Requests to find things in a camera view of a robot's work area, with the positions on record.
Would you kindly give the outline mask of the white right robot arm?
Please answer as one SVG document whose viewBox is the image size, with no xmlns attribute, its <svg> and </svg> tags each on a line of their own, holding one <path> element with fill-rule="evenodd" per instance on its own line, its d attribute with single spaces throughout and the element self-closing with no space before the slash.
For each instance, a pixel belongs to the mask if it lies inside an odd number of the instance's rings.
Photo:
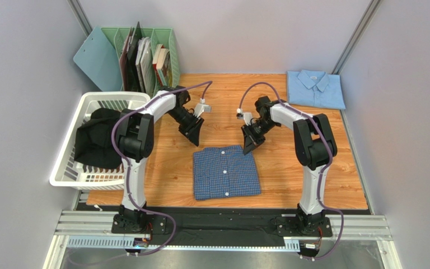
<svg viewBox="0 0 430 269">
<path fill-rule="evenodd" d="M 237 109 L 244 135 L 243 153 L 248 154 L 265 142 L 265 134 L 275 126 L 293 131 L 295 152 L 303 167 L 302 197 L 297 205 L 297 229 L 302 234 L 314 231 L 325 222 L 324 190 L 327 173 L 337 154 L 334 135 L 325 114 L 311 115 L 267 96 L 255 102 L 258 118 Z"/>
</svg>

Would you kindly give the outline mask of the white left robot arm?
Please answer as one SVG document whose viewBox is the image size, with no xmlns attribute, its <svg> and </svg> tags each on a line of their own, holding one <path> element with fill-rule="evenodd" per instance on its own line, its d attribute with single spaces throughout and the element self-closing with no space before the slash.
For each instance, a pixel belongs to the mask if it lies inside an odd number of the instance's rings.
<svg viewBox="0 0 430 269">
<path fill-rule="evenodd" d="M 122 112 L 111 138 L 116 153 L 127 167 L 123 201 L 114 217 L 116 227 L 139 232 L 147 226 L 145 169 L 155 145 L 155 123 L 163 115 L 173 117 L 179 124 L 179 132 L 192 144 L 199 145 L 204 122 L 202 114 L 211 112 L 212 108 L 201 98 L 195 108 L 189 110 L 184 107 L 188 101 L 188 89 L 165 87 L 147 104 Z"/>
</svg>

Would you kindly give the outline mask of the blue checked long sleeve shirt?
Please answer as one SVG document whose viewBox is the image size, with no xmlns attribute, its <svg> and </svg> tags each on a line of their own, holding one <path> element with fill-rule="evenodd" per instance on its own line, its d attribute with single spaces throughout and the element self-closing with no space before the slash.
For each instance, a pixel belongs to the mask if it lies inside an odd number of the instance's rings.
<svg viewBox="0 0 430 269">
<path fill-rule="evenodd" d="M 240 145 L 193 153 L 193 190 L 197 201 L 260 195 L 253 154 L 245 155 Z"/>
</svg>

